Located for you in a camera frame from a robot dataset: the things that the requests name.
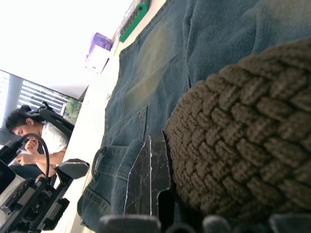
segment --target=man's hand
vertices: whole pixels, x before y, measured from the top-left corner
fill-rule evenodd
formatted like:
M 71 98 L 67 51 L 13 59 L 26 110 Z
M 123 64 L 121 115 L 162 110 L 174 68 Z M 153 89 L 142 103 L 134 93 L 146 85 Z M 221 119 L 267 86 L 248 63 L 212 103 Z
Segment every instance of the man's hand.
M 22 166 L 35 163 L 35 157 L 31 154 L 19 154 L 15 160 Z
M 25 145 L 25 149 L 29 154 L 38 154 L 38 140 L 34 137 L 31 137 Z

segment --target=black cable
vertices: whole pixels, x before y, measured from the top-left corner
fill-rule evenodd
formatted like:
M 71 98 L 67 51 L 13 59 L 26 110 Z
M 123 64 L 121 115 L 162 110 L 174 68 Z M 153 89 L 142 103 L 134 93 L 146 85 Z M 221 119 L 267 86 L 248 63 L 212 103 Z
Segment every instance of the black cable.
M 49 178 L 49 172 L 50 172 L 50 156 L 49 156 L 47 144 L 45 144 L 45 141 L 43 140 L 42 137 L 40 137 L 39 135 L 37 135 L 35 133 L 28 133 L 28 134 L 24 135 L 18 142 L 22 143 L 28 137 L 35 137 L 39 142 L 41 142 L 41 144 L 43 146 L 45 156 L 47 157 L 47 169 L 45 172 L 45 179 L 48 179 Z

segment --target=white t-shirt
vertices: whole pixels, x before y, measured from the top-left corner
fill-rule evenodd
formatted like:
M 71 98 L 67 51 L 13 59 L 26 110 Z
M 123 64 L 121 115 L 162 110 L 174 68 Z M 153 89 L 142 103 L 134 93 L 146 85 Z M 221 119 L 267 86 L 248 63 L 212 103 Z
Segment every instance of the white t-shirt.
M 51 123 L 43 126 L 41 137 L 47 144 L 49 154 L 60 152 L 69 142 L 67 136 Z

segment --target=cable knit texture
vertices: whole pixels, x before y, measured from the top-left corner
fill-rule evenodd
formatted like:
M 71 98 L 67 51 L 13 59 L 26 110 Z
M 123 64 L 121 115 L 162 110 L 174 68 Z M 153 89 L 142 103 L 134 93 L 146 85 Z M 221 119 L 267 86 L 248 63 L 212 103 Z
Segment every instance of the cable knit texture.
M 248 222 L 311 212 L 311 38 L 198 82 L 165 132 L 190 207 Z

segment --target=green object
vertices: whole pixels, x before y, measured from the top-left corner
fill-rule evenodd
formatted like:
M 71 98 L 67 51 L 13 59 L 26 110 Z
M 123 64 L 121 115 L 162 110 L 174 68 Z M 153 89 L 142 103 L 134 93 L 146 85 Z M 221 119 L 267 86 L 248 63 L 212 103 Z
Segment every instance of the green object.
M 141 0 L 132 12 L 131 16 L 122 27 L 120 32 L 120 41 L 124 42 L 128 36 L 132 33 L 135 27 L 139 24 L 142 18 L 147 14 L 149 10 L 150 0 Z

